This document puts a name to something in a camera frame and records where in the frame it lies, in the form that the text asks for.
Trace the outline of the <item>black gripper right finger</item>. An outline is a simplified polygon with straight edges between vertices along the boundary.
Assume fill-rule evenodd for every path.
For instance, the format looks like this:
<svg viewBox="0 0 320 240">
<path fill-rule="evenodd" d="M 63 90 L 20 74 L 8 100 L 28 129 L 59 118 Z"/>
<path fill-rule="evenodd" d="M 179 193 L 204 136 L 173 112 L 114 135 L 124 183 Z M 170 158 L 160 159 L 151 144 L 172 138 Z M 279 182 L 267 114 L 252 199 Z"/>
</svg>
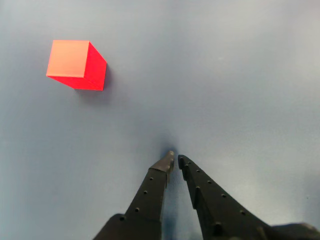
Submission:
<svg viewBox="0 0 320 240">
<path fill-rule="evenodd" d="M 307 223 L 268 225 L 256 217 L 185 155 L 178 166 L 187 183 L 205 240 L 318 240 L 320 231 Z"/>
</svg>

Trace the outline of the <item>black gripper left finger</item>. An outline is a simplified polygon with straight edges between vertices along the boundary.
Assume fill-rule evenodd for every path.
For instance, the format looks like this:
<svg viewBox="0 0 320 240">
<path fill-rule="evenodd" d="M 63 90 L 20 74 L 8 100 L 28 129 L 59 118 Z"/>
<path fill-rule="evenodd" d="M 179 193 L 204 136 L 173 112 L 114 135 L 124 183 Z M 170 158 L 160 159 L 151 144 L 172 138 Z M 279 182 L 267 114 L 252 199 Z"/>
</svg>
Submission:
<svg viewBox="0 0 320 240">
<path fill-rule="evenodd" d="M 165 190 L 174 169 L 174 152 L 152 165 L 124 214 L 115 214 L 96 240 L 160 240 Z"/>
</svg>

